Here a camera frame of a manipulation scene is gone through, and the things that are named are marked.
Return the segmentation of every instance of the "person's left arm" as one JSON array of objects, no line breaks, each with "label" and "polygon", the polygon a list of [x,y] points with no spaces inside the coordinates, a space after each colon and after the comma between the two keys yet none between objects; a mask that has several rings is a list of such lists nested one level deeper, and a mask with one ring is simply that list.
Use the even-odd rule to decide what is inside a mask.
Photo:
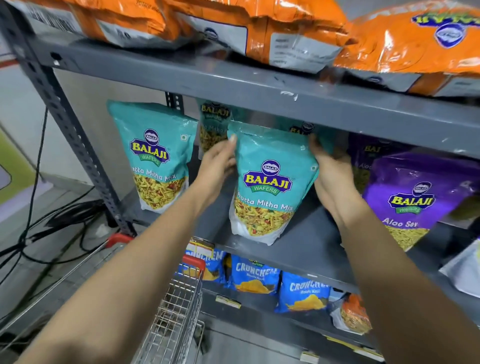
[{"label": "person's left arm", "polygon": [[234,170],[236,138],[204,155],[195,182],[52,317],[19,364],[129,363],[165,296],[196,219]]}]

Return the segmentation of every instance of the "hand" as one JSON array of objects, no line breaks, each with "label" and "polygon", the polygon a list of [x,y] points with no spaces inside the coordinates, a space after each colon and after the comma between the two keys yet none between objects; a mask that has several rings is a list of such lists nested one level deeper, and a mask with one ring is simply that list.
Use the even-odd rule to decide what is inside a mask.
[{"label": "hand", "polygon": [[338,223],[338,201],[349,194],[358,195],[353,183],[350,157],[339,150],[335,150],[333,156],[329,155],[314,134],[309,136],[309,146],[318,162],[319,173],[314,183],[318,198]]},{"label": "hand", "polygon": [[215,144],[204,154],[198,176],[192,187],[198,196],[204,199],[203,209],[211,205],[222,189],[225,178],[235,170],[235,147],[237,136],[233,134],[229,140]]}]

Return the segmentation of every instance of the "person's left hand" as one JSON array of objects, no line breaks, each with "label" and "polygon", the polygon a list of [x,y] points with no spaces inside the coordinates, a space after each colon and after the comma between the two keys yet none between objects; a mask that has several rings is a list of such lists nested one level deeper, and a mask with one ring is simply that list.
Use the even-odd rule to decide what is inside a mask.
[{"label": "person's left hand", "polygon": [[237,136],[215,144],[204,154],[197,178],[192,187],[204,198],[204,208],[212,204],[222,189],[225,178],[235,170]]}]

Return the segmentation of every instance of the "person's right arm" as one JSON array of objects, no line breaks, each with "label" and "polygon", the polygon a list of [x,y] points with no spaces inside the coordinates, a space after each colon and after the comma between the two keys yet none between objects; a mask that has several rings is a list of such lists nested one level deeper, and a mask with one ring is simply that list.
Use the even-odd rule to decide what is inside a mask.
[{"label": "person's right arm", "polygon": [[332,214],[388,363],[475,363],[480,330],[417,268],[355,189],[350,160],[315,138],[315,189]]}]

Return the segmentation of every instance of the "shelving unit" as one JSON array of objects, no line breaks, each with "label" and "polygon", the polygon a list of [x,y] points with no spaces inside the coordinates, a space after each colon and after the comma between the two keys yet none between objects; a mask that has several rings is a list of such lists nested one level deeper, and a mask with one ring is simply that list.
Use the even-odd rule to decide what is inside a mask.
[{"label": "shelving unit", "polygon": [[[202,97],[480,158],[478,107],[353,85],[322,83],[312,75],[273,69],[240,56],[217,58],[208,44],[185,47],[176,52],[129,51],[68,33],[36,35],[21,14],[3,0],[0,0],[0,30],[126,234],[135,235],[134,223],[147,227],[158,215],[140,209],[135,190],[123,199],[118,197],[53,69],[163,90],[168,105],[182,111],[181,95]],[[199,167],[195,153],[189,165],[192,180]],[[234,184],[234,178],[226,181],[219,198],[201,216],[195,236],[207,239],[229,253],[344,291],[358,292],[347,256],[339,244],[337,228],[314,194],[306,196],[282,236],[272,246],[266,246],[231,234],[228,208]],[[438,273],[443,251],[459,229],[451,226],[452,221],[445,222],[448,225],[437,224],[408,255],[480,325],[480,299],[457,291],[446,277]],[[371,347],[376,344],[373,337],[357,337],[335,329],[325,312],[275,315],[272,311],[276,303],[271,296],[241,294],[208,282],[204,289],[211,293],[205,295],[202,307],[209,315],[261,334],[266,334],[267,330],[266,335],[273,339],[317,351],[338,362],[370,362],[350,349],[331,349],[335,344],[326,342],[320,334]],[[242,308],[236,311],[215,302],[217,294],[241,302]],[[259,327],[259,317],[268,324]]]}]

